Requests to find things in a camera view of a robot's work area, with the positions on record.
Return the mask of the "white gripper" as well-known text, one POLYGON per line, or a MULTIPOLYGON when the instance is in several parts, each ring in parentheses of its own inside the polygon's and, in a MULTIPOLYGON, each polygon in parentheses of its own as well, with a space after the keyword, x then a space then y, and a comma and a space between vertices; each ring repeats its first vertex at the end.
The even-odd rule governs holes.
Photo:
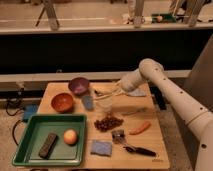
POLYGON ((95 97, 94 100, 101 100, 101 99, 106 99, 106 98, 110 98, 110 97, 113 97, 113 96, 118 96, 119 94, 124 93, 124 90, 121 87, 121 82, 117 81, 115 83, 114 89, 112 89, 112 90, 94 89, 94 92, 97 95, 103 95, 103 96, 100 96, 100 97, 95 97))

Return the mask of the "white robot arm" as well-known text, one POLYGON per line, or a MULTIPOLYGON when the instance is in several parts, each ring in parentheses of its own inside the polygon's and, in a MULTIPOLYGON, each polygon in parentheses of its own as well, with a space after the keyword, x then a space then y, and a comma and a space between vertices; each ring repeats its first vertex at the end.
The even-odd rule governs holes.
POLYGON ((136 70, 124 75, 116 83, 113 91, 98 96, 97 100, 133 92, 147 80, 164 94, 199 141, 194 171, 213 171, 213 112, 171 81, 160 63, 150 58, 143 59, 136 70))

